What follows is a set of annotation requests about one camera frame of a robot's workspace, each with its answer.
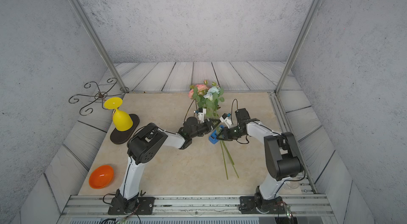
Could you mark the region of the blue tape dispenser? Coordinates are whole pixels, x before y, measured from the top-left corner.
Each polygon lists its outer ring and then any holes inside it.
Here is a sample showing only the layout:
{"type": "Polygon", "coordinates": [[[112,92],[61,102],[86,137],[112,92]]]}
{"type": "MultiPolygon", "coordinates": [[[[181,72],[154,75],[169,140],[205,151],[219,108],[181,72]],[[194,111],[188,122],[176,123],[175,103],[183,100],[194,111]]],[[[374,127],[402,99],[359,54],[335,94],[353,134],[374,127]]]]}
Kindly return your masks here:
{"type": "Polygon", "coordinates": [[[212,134],[208,137],[208,140],[213,144],[217,144],[219,140],[217,139],[217,136],[222,132],[224,126],[219,125],[213,132],[212,134]]]}

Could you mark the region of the artificial flower bouquet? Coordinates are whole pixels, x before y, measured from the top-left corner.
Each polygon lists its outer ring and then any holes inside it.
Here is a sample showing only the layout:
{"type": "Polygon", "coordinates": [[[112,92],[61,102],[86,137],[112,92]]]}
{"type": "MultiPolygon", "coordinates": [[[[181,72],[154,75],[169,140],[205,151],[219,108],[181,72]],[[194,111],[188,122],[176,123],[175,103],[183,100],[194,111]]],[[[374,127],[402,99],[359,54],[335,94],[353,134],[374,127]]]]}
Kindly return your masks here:
{"type": "MultiPolygon", "coordinates": [[[[188,93],[188,97],[196,105],[195,110],[196,115],[197,110],[199,108],[205,108],[206,109],[205,118],[213,118],[218,120],[219,117],[222,116],[218,113],[218,110],[220,109],[219,105],[225,101],[223,95],[224,89],[222,87],[220,87],[215,82],[209,83],[208,81],[204,81],[202,84],[191,85],[190,91],[188,93]]],[[[225,141],[219,140],[219,143],[222,150],[225,175],[228,176],[226,164],[226,161],[228,160],[233,168],[235,175],[239,177],[239,174],[235,167],[235,162],[226,146],[225,141]]]]}

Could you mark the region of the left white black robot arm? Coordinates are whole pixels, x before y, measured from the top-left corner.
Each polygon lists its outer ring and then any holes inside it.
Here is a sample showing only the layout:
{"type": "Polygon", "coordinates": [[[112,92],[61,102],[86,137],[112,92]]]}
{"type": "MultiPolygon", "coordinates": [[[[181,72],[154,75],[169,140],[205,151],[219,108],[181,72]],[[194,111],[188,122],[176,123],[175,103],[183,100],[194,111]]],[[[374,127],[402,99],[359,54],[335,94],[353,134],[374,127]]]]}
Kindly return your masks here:
{"type": "Polygon", "coordinates": [[[189,117],[177,133],[161,129],[154,123],[142,127],[128,143],[128,165],[116,198],[127,203],[138,196],[145,166],[162,146],[184,150],[195,137],[213,132],[219,124],[218,119],[209,118],[199,123],[197,118],[189,117]]]}

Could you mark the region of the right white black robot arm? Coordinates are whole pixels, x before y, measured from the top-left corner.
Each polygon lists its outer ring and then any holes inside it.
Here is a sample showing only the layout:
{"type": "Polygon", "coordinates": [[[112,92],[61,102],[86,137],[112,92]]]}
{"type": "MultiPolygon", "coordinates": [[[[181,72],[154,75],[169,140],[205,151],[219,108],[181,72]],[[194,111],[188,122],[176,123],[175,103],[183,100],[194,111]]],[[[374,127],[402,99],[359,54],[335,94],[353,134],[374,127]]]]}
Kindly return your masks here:
{"type": "Polygon", "coordinates": [[[278,192],[285,183],[300,182],[306,176],[295,137],[291,132],[275,132],[260,120],[250,118],[246,109],[238,109],[235,114],[237,125],[233,124],[230,114],[219,118],[226,127],[217,133],[217,140],[233,141],[250,136],[263,143],[268,175],[256,188],[254,199],[258,208],[276,205],[278,192]]]}

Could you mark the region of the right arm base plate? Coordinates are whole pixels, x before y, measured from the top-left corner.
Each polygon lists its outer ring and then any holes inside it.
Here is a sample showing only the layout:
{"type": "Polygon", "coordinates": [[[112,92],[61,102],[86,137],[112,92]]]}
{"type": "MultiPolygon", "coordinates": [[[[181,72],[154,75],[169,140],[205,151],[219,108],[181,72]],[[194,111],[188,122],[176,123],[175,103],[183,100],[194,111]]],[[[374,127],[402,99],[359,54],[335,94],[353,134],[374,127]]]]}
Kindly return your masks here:
{"type": "Polygon", "coordinates": [[[241,196],[238,210],[242,214],[285,214],[282,197],[265,200],[260,195],[241,196]]]}

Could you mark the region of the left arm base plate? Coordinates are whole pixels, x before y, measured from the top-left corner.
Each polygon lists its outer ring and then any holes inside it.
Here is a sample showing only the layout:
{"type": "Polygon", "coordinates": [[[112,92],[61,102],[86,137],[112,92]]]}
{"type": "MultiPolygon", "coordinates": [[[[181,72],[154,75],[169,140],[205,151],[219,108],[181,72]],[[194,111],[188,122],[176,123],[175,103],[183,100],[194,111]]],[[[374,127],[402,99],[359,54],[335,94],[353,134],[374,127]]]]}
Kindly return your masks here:
{"type": "Polygon", "coordinates": [[[119,196],[112,199],[108,210],[108,215],[152,215],[154,208],[155,197],[135,197],[130,200],[125,200],[119,196]]]}

